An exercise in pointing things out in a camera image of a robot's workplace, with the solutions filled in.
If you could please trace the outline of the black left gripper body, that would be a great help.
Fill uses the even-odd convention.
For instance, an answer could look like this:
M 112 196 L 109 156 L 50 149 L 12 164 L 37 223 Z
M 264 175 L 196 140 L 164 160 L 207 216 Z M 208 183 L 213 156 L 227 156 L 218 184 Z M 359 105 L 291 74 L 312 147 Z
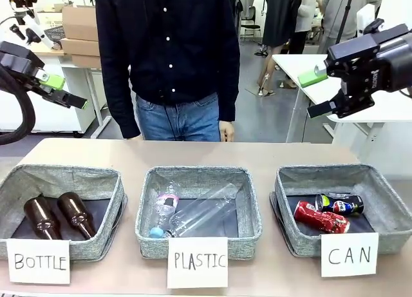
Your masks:
M 1 66 L 30 91 L 43 90 L 35 77 L 44 63 L 31 50 L 8 41 L 1 41 Z

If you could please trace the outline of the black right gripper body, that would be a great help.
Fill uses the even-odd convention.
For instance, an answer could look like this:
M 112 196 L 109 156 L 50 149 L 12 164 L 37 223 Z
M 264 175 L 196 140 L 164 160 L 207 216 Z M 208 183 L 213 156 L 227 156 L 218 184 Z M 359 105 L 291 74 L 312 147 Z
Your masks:
M 369 33 L 328 49 L 326 72 L 343 93 L 394 92 L 411 87 L 411 31 L 406 24 Z

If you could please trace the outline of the person's left hand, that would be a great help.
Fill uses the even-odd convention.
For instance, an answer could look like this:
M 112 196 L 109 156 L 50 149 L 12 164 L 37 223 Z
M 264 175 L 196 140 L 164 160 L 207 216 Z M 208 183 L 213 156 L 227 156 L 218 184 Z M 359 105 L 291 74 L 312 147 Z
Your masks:
M 220 140 L 222 142 L 234 141 L 234 126 L 231 122 L 219 121 Z

